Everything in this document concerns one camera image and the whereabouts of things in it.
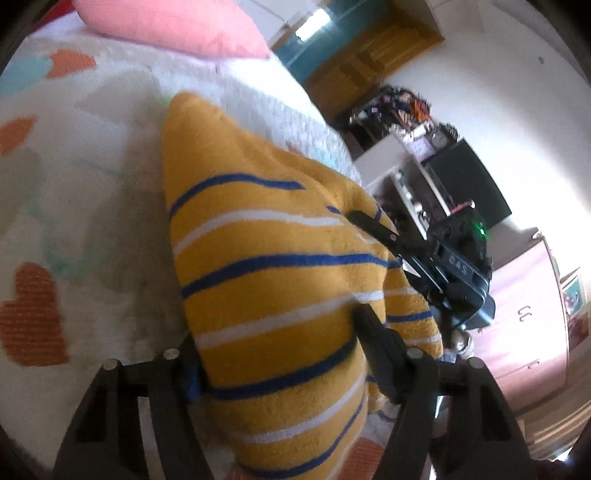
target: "screw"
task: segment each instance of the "screw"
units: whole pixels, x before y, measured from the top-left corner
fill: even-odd
[[[473,356],[468,360],[468,363],[472,368],[484,368],[484,362],[480,360],[477,356]]]
[[[119,360],[116,358],[109,358],[103,362],[103,370],[114,370],[119,365]]]
[[[169,348],[168,350],[165,350],[163,353],[163,356],[166,360],[174,360],[175,358],[178,358],[179,355],[180,352],[177,348]]]
[[[423,351],[420,348],[413,346],[407,350],[407,355],[410,358],[418,359],[423,356]]]

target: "white wall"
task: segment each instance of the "white wall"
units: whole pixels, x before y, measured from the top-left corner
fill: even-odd
[[[554,27],[527,0],[490,0],[491,4],[524,24],[546,41],[584,77],[577,60]]]
[[[556,52],[544,50],[541,65],[507,43],[457,33],[389,82],[425,96],[437,119],[457,126],[501,189],[514,224],[539,227],[563,273],[578,265],[591,271],[591,90]]]

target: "bedspread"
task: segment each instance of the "bedspread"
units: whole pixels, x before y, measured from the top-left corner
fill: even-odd
[[[182,90],[361,183],[334,130],[215,65],[90,33],[26,39],[0,77],[0,421],[46,467],[103,360],[151,359],[186,331],[160,140]]]

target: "pink pillow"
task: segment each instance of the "pink pillow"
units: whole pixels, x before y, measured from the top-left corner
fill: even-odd
[[[232,0],[74,0],[99,33],[208,58],[269,57],[252,19]]]

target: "picture frame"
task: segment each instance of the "picture frame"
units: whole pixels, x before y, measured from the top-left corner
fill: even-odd
[[[579,269],[563,277],[560,282],[566,313],[570,318],[575,317],[586,303],[583,283]]]
[[[569,350],[572,351],[589,338],[591,309],[584,308],[569,318]]]

